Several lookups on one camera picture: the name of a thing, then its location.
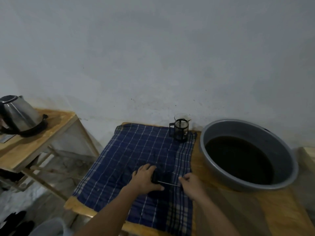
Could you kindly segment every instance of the gray basin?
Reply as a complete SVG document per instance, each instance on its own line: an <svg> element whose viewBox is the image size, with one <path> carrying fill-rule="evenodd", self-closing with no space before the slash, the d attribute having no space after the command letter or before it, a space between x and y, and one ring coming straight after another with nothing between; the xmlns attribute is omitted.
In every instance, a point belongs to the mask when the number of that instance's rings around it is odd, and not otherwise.
<svg viewBox="0 0 315 236"><path fill-rule="evenodd" d="M236 178L219 167L207 153L205 144L221 136L232 136L244 139L265 153L270 160L274 177L270 185L260 185ZM297 177L298 164L291 149L272 132L256 124L224 119L208 124L201 133L200 150L203 152L211 171L228 187L239 191L276 190L291 184Z"/></svg>

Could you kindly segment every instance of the electric kettle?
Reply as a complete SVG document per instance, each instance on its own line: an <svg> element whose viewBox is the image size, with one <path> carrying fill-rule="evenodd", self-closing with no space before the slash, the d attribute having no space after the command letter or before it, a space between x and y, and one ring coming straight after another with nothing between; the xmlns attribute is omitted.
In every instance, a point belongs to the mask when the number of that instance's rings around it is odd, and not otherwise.
<svg viewBox="0 0 315 236"><path fill-rule="evenodd" d="M0 132L22 137L34 136L47 128L47 115L39 115L22 96L7 95L0 98L0 115L4 123Z"/></svg>

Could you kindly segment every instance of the black shoe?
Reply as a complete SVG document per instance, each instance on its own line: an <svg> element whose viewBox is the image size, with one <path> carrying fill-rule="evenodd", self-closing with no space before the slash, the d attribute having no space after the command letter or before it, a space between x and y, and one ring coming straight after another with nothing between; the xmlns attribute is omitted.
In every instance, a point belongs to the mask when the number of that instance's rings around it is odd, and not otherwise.
<svg viewBox="0 0 315 236"><path fill-rule="evenodd" d="M35 226L34 221L23 222L17 228L12 236L28 236Z"/></svg>
<svg viewBox="0 0 315 236"><path fill-rule="evenodd" d="M15 228L19 225L19 223L23 220L23 218L26 215L26 211L21 211L19 213L12 213L10 214L4 222L5 225L0 228L0 235L1 236L8 236L10 233L12 233Z"/></svg>

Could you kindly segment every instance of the blue plaid towel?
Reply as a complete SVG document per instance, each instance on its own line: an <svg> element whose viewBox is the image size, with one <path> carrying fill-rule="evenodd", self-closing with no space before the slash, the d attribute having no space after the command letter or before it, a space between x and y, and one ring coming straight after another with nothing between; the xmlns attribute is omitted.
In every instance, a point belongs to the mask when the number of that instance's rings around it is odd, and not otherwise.
<svg viewBox="0 0 315 236"><path fill-rule="evenodd" d="M128 184L132 172L146 163L157 166L163 181L179 185L178 177L190 172L196 136L189 132L188 141L179 143L169 137L168 127L133 123L118 126L73 196L99 212ZM139 196L126 220L170 234L190 236L192 201L180 187L164 186L164 191Z"/></svg>

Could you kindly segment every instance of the dark liquid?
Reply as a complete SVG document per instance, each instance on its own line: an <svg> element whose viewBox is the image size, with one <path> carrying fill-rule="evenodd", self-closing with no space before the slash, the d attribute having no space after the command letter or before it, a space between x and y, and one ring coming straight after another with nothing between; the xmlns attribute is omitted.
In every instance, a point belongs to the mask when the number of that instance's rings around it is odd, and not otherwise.
<svg viewBox="0 0 315 236"><path fill-rule="evenodd" d="M270 185L273 167L267 156L253 144L235 137L218 137L205 146L219 167L247 182Z"/></svg>

